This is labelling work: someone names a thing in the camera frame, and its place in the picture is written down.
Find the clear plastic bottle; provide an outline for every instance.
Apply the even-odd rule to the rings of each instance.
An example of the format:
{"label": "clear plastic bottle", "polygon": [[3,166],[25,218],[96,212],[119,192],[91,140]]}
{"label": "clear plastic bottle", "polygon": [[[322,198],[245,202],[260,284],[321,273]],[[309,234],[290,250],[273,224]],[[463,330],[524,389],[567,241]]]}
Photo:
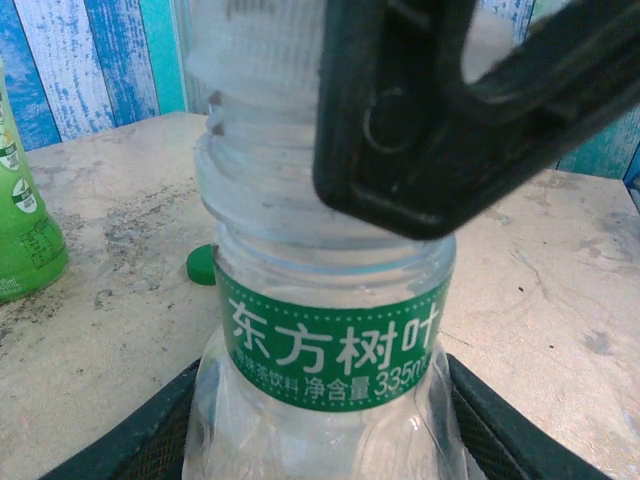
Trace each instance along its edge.
{"label": "clear plastic bottle", "polygon": [[208,0],[188,65],[223,329],[196,380],[184,480],[467,478],[436,334],[455,240],[331,211],[311,181],[325,0]]}

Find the blue striped wallpaper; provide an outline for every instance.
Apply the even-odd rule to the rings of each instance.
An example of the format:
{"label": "blue striped wallpaper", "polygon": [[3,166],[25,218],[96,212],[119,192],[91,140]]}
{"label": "blue striped wallpaper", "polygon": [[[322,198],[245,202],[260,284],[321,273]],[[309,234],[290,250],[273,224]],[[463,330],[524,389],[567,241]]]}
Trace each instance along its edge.
{"label": "blue striped wallpaper", "polygon": [[[511,20],[520,43],[530,22],[569,0],[479,1]],[[175,17],[188,16],[192,2],[0,0],[0,55],[26,149],[184,110],[193,82],[182,71],[185,52],[178,50],[188,42],[181,44]],[[640,172],[639,144],[640,108],[558,168],[630,181]]]}

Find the green bottle cap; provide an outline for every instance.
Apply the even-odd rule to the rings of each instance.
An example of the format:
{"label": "green bottle cap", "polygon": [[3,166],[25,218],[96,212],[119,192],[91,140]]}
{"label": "green bottle cap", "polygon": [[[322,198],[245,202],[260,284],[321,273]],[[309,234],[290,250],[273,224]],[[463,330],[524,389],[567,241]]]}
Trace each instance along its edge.
{"label": "green bottle cap", "polygon": [[192,282],[199,285],[215,285],[216,275],[213,271],[213,246],[202,245],[187,257],[187,275]]}

